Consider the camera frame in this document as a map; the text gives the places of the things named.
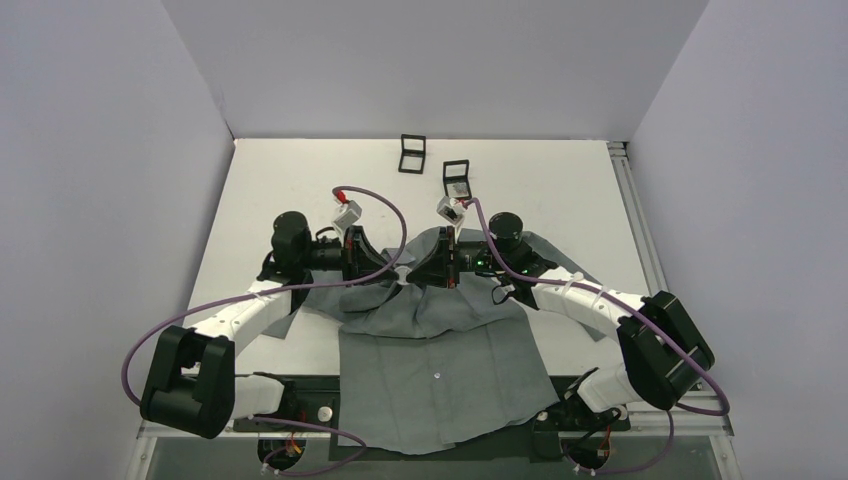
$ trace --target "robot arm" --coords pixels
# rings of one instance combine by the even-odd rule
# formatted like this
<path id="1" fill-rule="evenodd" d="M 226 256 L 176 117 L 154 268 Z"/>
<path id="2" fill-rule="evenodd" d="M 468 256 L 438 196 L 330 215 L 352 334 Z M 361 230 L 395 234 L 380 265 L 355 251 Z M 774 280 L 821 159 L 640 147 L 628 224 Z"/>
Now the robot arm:
<path id="1" fill-rule="evenodd" d="M 313 240 L 301 213 L 277 217 L 272 252 L 247 290 L 256 298 L 229 305 L 188 328 L 170 326 L 159 335 L 140 402 L 141 416 L 214 438 L 231 419 L 288 408 L 286 393 L 291 390 L 293 397 L 293 383 L 263 374 L 236 376 L 235 359 L 273 322 L 296 310 L 307 290 L 260 292 L 311 283 L 310 270 L 337 270 L 351 280 L 386 264 L 362 227 L 349 226 L 343 234 L 344 242 Z M 373 281 L 396 278 L 389 270 Z"/>
<path id="2" fill-rule="evenodd" d="M 620 306 L 600 294 L 569 288 L 569 281 L 579 280 L 599 291 L 606 290 L 581 277 L 559 267 L 540 278 L 565 280 L 565 286 L 539 283 L 531 288 L 539 310 L 559 313 L 588 325 L 621 347 L 624 362 L 587 376 L 577 386 L 578 396 L 595 413 L 640 400 L 669 410 L 695 384 L 697 373 Z M 642 297 L 620 291 L 606 293 L 650 318 L 705 370 L 715 362 L 704 338 L 674 295 L 659 292 L 653 297 Z"/>
<path id="3" fill-rule="evenodd" d="M 247 293 L 281 285 L 257 280 Z M 231 419 L 277 412 L 285 385 L 263 375 L 237 377 L 235 358 L 271 323 L 288 315 L 291 305 L 290 291 L 257 295 L 189 328 L 168 327 L 156 344 L 141 416 L 214 438 Z M 195 367 L 195 372 L 187 371 Z"/>
<path id="4" fill-rule="evenodd" d="M 462 224 L 464 205 L 442 202 L 437 211 L 452 225 Z M 621 347 L 622 364 L 584 375 L 574 386 L 576 397 L 592 412 L 600 413 L 640 400 L 661 410 L 669 410 L 699 377 L 661 338 L 627 310 L 600 293 L 571 287 L 575 281 L 604 292 L 650 319 L 704 370 L 709 370 L 715 362 L 706 341 L 674 295 L 661 291 L 653 297 L 643 297 L 586 281 L 579 272 L 569 272 L 534 252 L 523 240 L 523 223 L 514 214 L 493 216 L 488 230 L 506 264 L 513 271 L 521 272 L 525 279 L 507 275 L 495 261 L 487 242 L 457 242 L 451 257 L 456 265 L 455 271 L 493 277 L 501 286 L 510 289 L 508 296 L 516 301 L 588 325 L 611 337 Z M 558 280 L 564 285 L 531 283 L 525 281 L 526 277 Z"/>

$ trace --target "wire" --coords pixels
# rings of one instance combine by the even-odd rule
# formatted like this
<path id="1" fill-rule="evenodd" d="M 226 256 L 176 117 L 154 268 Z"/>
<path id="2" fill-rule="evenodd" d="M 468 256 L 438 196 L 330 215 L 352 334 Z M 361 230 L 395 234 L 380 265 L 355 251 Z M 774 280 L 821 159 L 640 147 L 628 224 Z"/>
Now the wire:
<path id="1" fill-rule="evenodd" d="M 300 416 L 298 417 L 298 420 L 300 420 L 301 422 L 306 421 L 306 411 L 305 410 L 300 411 Z M 300 449 L 300 446 L 297 444 L 297 442 L 294 441 L 294 434 L 295 434 L 295 431 L 292 430 L 292 434 L 289 436 L 288 444 L 289 444 L 290 447 L 292 447 L 292 450 L 294 450 L 298 455 L 300 455 L 301 453 L 303 453 L 303 451 Z"/>
<path id="2" fill-rule="evenodd" d="M 130 382 L 129 382 L 129 378 L 128 378 L 129 377 L 130 362 L 132 362 L 133 356 L 135 356 L 135 353 L 144 344 L 144 342 L 146 342 L 148 339 L 150 339 L 150 337 L 152 337 L 153 335 L 155 335 L 157 332 L 164 329 L 165 327 L 172 325 L 174 323 L 177 323 L 180 320 L 188 317 L 189 315 L 194 315 L 195 313 L 199 313 L 199 312 L 202 312 L 204 310 L 209 310 L 210 308 L 220 307 L 221 305 L 228 305 L 230 303 L 243 302 L 245 300 L 252 300 L 252 299 L 256 298 L 257 295 L 266 296 L 266 295 L 273 295 L 275 293 L 289 292 L 289 291 L 293 291 L 293 290 L 309 290 L 309 289 L 312 289 L 312 288 L 349 287 L 349 286 L 352 286 L 352 285 L 357 285 L 357 284 L 360 284 L 360 283 L 365 283 L 365 282 L 368 282 L 370 280 L 373 280 L 373 279 L 379 277 L 380 275 L 382 275 L 383 273 L 387 272 L 390 268 L 392 268 L 394 266 L 394 264 L 397 263 L 397 261 L 400 259 L 401 253 L 403 253 L 403 249 L 406 247 L 407 230 L 406 230 L 406 219 L 403 218 L 403 214 L 388 199 L 386 199 L 382 195 L 374 193 L 371 190 L 366 190 L 364 188 L 351 187 L 351 186 L 336 187 L 336 188 L 333 189 L 333 195 L 335 195 L 337 198 L 339 198 L 339 195 L 344 197 L 344 193 L 342 193 L 343 190 L 347 190 L 349 192 L 357 192 L 357 193 L 361 193 L 361 194 L 364 194 L 364 195 L 368 195 L 369 197 L 373 197 L 373 198 L 383 202 L 387 207 L 389 207 L 393 212 L 395 212 L 395 215 L 397 215 L 398 220 L 400 221 L 400 229 L 401 229 L 400 247 L 398 247 L 397 252 L 395 252 L 395 254 L 392 256 L 392 258 L 389 259 L 388 263 L 383 265 L 376 272 L 369 274 L 369 275 L 366 275 L 362 278 L 355 278 L 353 280 L 345 280 L 345 281 L 342 281 L 342 282 L 331 282 L 331 283 L 310 283 L 310 284 L 301 284 L 301 285 L 284 285 L 282 287 L 270 288 L 268 290 L 262 290 L 261 292 L 246 293 L 244 295 L 237 295 L 235 297 L 223 298 L 221 300 L 216 300 L 214 302 L 205 303 L 203 305 L 188 309 L 183 313 L 180 313 L 178 315 L 175 315 L 175 316 L 165 320 L 164 322 L 156 325 L 155 327 L 150 329 L 147 333 L 142 335 L 141 338 L 139 338 L 138 341 L 136 341 L 135 344 L 132 347 L 130 347 L 130 351 L 127 352 L 127 356 L 124 358 L 124 363 L 121 365 L 121 386 L 123 387 L 124 393 L 130 399 L 130 401 L 132 401 L 136 405 L 139 405 L 139 406 L 141 405 L 141 400 L 135 395 L 135 393 L 133 393 L 132 388 L 130 387 Z"/>
<path id="3" fill-rule="evenodd" d="M 480 218 L 480 227 L 483 230 L 483 236 L 486 239 L 486 243 L 489 245 L 489 249 L 492 251 L 492 255 L 495 257 L 495 260 L 504 269 L 504 271 L 509 274 L 509 276 L 530 283 L 543 283 L 547 285 L 565 285 L 567 283 L 564 280 L 528 277 L 526 275 L 516 273 L 511 268 L 509 268 L 509 265 L 506 264 L 503 257 L 501 257 L 501 254 L 498 252 L 497 247 L 495 246 L 495 241 L 492 238 L 491 232 L 489 231 L 488 222 L 486 221 L 486 216 L 483 214 L 483 207 L 480 205 L 480 200 L 475 197 L 471 200 L 468 200 L 464 204 L 470 205 L 472 203 L 475 207 L 477 207 L 477 216 Z M 688 412 L 699 413 L 701 415 L 710 415 L 714 417 L 722 417 L 730 413 L 730 401 L 727 399 L 727 395 L 724 393 L 724 390 L 722 390 L 721 387 L 718 386 L 718 383 L 716 383 L 713 377 L 711 377 L 706 370 L 704 370 L 700 365 L 698 365 L 698 362 L 693 360 L 692 357 L 689 356 L 689 354 L 684 352 L 683 349 L 680 348 L 680 345 L 678 345 L 677 342 L 674 341 L 674 339 L 672 339 L 660 327 L 658 327 L 654 322 L 652 322 L 651 319 L 649 319 L 630 305 L 622 302 L 621 300 L 608 294 L 607 292 L 600 290 L 599 288 L 581 282 L 573 282 L 571 283 L 571 286 L 574 288 L 579 288 L 581 290 L 586 290 L 601 295 L 605 300 L 613 303 L 614 305 L 618 306 L 619 308 L 626 311 L 634 318 L 642 322 L 642 324 L 644 324 L 651 331 L 653 331 L 655 335 L 663 339 L 665 344 L 668 345 L 672 350 L 674 350 L 674 352 L 683 360 L 683 362 L 685 362 L 689 367 L 691 367 L 692 370 L 695 370 L 695 372 L 701 378 L 703 378 L 704 381 L 707 382 L 707 384 L 709 384 L 709 386 L 713 388 L 713 390 L 715 390 L 716 396 L 718 397 L 719 403 L 721 404 L 720 410 L 710 410 L 706 408 L 692 407 L 682 403 L 678 403 L 678 407 Z"/>
<path id="4" fill-rule="evenodd" d="M 321 230 L 318 230 L 317 232 L 315 232 L 315 240 L 318 240 L 322 233 L 332 232 L 334 230 L 335 228 L 333 227 L 324 227 Z"/>
<path id="5" fill-rule="evenodd" d="M 665 456 L 668 455 L 668 452 L 671 451 L 672 445 L 674 445 L 674 419 L 671 416 L 671 412 L 669 412 L 668 410 L 665 411 L 665 414 L 668 415 L 668 440 L 666 440 L 665 442 L 665 447 L 663 447 L 662 451 L 658 453 L 654 458 L 648 460 L 642 465 L 637 465 L 635 467 L 613 468 L 610 470 L 593 470 L 580 466 L 577 462 L 572 460 L 571 457 L 568 457 L 568 460 L 571 461 L 571 463 L 573 463 L 574 465 L 577 465 L 576 468 L 581 472 L 591 473 L 593 475 L 618 475 L 622 473 L 636 473 L 641 472 L 643 470 L 647 470 L 659 463 L 660 460 L 665 458 Z"/>
<path id="6" fill-rule="evenodd" d="M 609 437 L 610 437 L 611 434 L 612 434 L 612 425 L 607 427 L 607 435 L 604 437 L 604 441 L 601 442 L 601 444 L 598 446 L 598 450 L 604 449 L 604 445 L 606 445 L 606 443 L 609 442 Z"/>
<path id="7" fill-rule="evenodd" d="M 259 420 L 262 420 L 262 421 L 265 421 L 265 422 L 277 423 L 277 424 L 280 424 L 280 425 L 288 425 L 288 426 L 292 426 L 292 427 L 307 428 L 307 429 L 316 430 L 316 431 L 319 431 L 319 432 L 325 432 L 325 433 L 330 433 L 330 434 L 334 434 L 334 435 L 339 435 L 339 436 L 342 436 L 342 437 L 345 437 L 345 438 L 349 438 L 349 439 L 353 440 L 354 442 L 362 445 L 362 448 L 357 450 L 356 453 L 352 454 L 351 456 L 349 456 L 347 458 L 343 458 L 342 460 L 339 460 L 338 462 L 335 462 L 332 465 L 328 465 L 326 467 L 317 468 L 315 470 L 309 470 L 307 472 L 286 472 L 286 471 L 282 471 L 282 470 L 275 472 L 277 475 L 280 475 L 280 476 L 283 476 L 283 477 L 312 477 L 312 476 L 315 476 L 315 475 L 321 475 L 322 473 L 327 473 L 331 470 L 335 470 L 339 467 L 347 465 L 348 463 L 350 463 L 350 462 L 356 460 L 357 458 L 361 457 L 365 453 L 365 451 L 368 450 L 368 446 L 365 445 L 364 440 L 362 440 L 361 438 L 357 437 L 356 435 L 354 435 L 352 433 L 345 432 L 345 431 L 342 431 L 342 430 L 339 430 L 339 429 L 336 429 L 336 428 L 325 427 L 323 425 L 313 425 L 311 423 L 296 422 L 294 420 L 283 420 L 281 418 L 270 418 L 270 417 L 262 417 L 262 416 L 255 416 L 253 418 L 254 418 L 254 420 L 259 419 Z M 280 453 L 285 452 L 286 448 L 287 448 L 286 446 L 282 446 L 282 447 L 272 451 L 268 455 L 265 455 L 265 458 L 262 459 L 262 471 L 265 470 L 268 463 L 271 461 L 272 458 L 274 458 L 275 455 L 279 455 Z"/>

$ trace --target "black joint housing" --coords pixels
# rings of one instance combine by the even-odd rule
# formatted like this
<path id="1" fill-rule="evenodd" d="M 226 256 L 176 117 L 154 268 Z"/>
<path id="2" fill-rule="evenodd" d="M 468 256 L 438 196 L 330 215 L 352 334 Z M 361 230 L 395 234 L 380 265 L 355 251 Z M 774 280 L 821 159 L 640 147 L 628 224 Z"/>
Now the black joint housing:
<path id="1" fill-rule="evenodd" d="M 182 374 L 200 362 L 197 376 Z M 215 438 L 235 404 L 235 344 L 172 325 L 156 343 L 141 396 L 141 417 L 203 438 Z"/>
<path id="2" fill-rule="evenodd" d="M 715 357 L 680 300 L 665 291 L 644 299 L 639 312 L 668 334 L 704 370 Z M 661 410 L 673 407 L 695 382 L 698 373 L 642 322 L 625 317 L 617 330 L 627 378 L 646 402 Z"/>

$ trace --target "black bracket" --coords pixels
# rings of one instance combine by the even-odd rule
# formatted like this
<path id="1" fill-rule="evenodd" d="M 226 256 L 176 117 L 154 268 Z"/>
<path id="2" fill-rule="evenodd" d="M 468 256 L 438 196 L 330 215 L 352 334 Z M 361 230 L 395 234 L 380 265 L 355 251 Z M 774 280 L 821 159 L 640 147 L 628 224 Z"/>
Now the black bracket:
<path id="1" fill-rule="evenodd" d="M 465 171 L 460 175 L 448 175 L 448 168 L 464 166 Z M 459 200 L 471 199 L 471 182 L 468 181 L 468 171 L 471 162 L 468 160 L 451 160 L 442 164 L 442 183 L 445 185 L 445 195 Z"/>
<path id="2" fill-rule="evenodd" d="M 409 283 L 421 283 L 440 288 L 456 288 L 459 284 L 456 244 L 453 226 L 439 228 L 436 245 L 406 276 Z"/>
<path id="3" fill-rule="evenodd" d="M 406 145 L 407 140 L 421 140 L 421 149 L 417 148 L 408 148 Z M 404 133 L 400 136 L 400 163 L 398 163 L 398 172 L 400 173 L 417 173 L 419 175 L 424 173 L 424 160 L 427 155 L 427 137 L 424 135 L 409 135 Z M 415 157 L 421 159 L 421 168 L 403 168 L 403 161 L 406 157 Z"/>

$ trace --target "white wall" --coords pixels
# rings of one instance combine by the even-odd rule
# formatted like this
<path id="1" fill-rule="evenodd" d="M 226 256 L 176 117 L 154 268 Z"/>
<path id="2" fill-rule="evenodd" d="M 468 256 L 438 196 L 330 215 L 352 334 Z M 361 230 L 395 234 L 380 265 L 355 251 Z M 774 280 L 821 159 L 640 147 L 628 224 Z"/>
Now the white wall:
<path id="1" fill-rule="evenodd" d="M 237 137 L 628 139 L 707 0 L 164 0 Z"/>
<path id="2" fill-rule="evenodd" d="M 746 478 L 848 478 L 848 3 L 712 0 L 630 144 Z"/>
<path id="3" fill-rule="evenodd" d="M 158 1 L 0 7 L 0 477 L 123 478 L 121 360 L 186 304 L 231 149 Z"/>

